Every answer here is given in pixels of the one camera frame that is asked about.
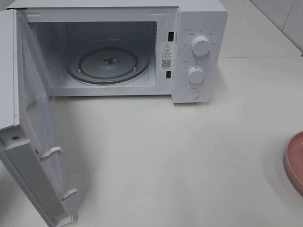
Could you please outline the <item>round white door button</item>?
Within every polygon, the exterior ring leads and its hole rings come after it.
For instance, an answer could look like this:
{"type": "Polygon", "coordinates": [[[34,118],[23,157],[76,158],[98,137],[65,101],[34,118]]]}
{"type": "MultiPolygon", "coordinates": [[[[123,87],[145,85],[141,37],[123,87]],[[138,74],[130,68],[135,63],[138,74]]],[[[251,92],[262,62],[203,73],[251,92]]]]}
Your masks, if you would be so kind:
{"type": "Polygon", "coordinates": [[[190,88],[185,92],[187,99],[196,100],[199,97],[199,90],[196,88],[190,88]]]}

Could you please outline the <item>white timer knob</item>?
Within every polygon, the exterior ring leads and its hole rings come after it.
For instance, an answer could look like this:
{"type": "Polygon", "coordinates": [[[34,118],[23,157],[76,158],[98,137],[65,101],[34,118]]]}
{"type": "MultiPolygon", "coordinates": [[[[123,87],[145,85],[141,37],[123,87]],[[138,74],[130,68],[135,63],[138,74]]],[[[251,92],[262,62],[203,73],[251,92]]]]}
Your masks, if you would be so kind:
{"type": "Polygon", "coordinates": [[[201,67],[192,67],[188,70],[188,80],[192,84],[202,83],[205,78],[205,71],[201,67]]]}

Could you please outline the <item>white microwave door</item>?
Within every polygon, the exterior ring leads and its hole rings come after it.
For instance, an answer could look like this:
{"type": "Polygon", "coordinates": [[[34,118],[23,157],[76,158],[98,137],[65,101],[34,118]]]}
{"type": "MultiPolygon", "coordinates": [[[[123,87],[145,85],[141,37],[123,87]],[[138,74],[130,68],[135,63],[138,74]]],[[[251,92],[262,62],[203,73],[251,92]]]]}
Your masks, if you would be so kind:
{"type": "Polygon", "coordinates": [[[0,159],[50,227],[73,222],[35,22],[0,13],[0,159]]]}

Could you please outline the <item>pink round plate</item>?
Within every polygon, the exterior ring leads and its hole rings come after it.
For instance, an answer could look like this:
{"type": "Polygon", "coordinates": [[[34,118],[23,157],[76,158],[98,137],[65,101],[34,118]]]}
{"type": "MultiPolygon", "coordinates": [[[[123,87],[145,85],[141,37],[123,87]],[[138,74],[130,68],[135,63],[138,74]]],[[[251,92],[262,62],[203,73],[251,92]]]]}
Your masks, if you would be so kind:
{"type": "Polygon", "coordinates": [[[303,132],[295,134],[285,148],[284,167],[287,177],[303,196],[303,132]]]}

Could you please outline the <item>glass microwave turntable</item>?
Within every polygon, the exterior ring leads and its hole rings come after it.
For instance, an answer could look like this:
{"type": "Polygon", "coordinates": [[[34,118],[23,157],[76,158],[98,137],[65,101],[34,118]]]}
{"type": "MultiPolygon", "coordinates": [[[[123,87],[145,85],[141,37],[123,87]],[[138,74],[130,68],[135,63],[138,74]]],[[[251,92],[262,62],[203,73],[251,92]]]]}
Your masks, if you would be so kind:
{"type": "Polygon", "coordinates": [[[79,81],[110,85],[134,79],[150,64],[150,53],[141,43],[109,39],[79,44],[66,55],[66,71],[79,81]]]}

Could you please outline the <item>white microwave oven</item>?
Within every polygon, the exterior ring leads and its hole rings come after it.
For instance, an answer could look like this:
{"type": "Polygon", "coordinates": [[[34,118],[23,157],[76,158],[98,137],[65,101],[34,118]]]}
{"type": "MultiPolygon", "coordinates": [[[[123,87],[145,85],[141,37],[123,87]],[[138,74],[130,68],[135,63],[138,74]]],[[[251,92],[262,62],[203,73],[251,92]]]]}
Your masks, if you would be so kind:
{"type": "Polygon", "coordinates": [[[24,10],[35,22],[45,60],[49,96],[170,95],[174,103],[210,99],[227,10],[218,0],[16,0],[7,9],[24,10]],[[210,52],[196,56],[191,41],[200,34],[211,40],[210,52]],[[96,85],[77,80],[65,68],[72,47],[99,40],[143,44],[150,53],[148,69],[117,84],[96,85]],[[188,70],[201,67],[202,83],[192,84],[188,70]],[[190,88],[199,90],[187,99],[190,88]]]}

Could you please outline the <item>upper white power knob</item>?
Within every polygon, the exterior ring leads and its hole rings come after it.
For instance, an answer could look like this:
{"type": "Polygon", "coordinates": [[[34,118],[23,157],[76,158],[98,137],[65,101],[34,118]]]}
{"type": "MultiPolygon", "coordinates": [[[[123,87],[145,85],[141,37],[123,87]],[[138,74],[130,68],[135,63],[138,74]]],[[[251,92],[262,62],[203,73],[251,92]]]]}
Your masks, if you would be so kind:
{"type": "Polygon", "coordinates": [[[196,56],[204,56],[210,52],[211,40],[208,36],[200,34],[191,41],[192,52],[196,56]]]}

